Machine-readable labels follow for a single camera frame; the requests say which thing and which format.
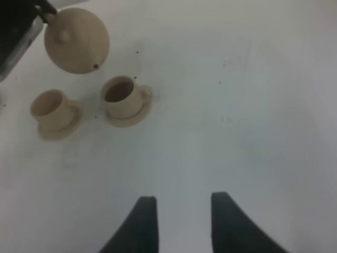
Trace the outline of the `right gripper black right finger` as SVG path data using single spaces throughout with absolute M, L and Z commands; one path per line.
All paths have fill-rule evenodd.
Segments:
M 213 252 L 286 252 L 226 192 L 211 195 Z

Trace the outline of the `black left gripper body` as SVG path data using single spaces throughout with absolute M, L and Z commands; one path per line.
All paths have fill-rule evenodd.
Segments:
M 1 52 L 13 51 L 37 17 L 56 13 L 56 8 L 45 0 L 1 0 Z

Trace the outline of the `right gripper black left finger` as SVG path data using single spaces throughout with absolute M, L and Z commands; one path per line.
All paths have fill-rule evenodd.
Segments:
M 159 229 L 155 197 L 140 197 L 101 253 L 158 253 Z

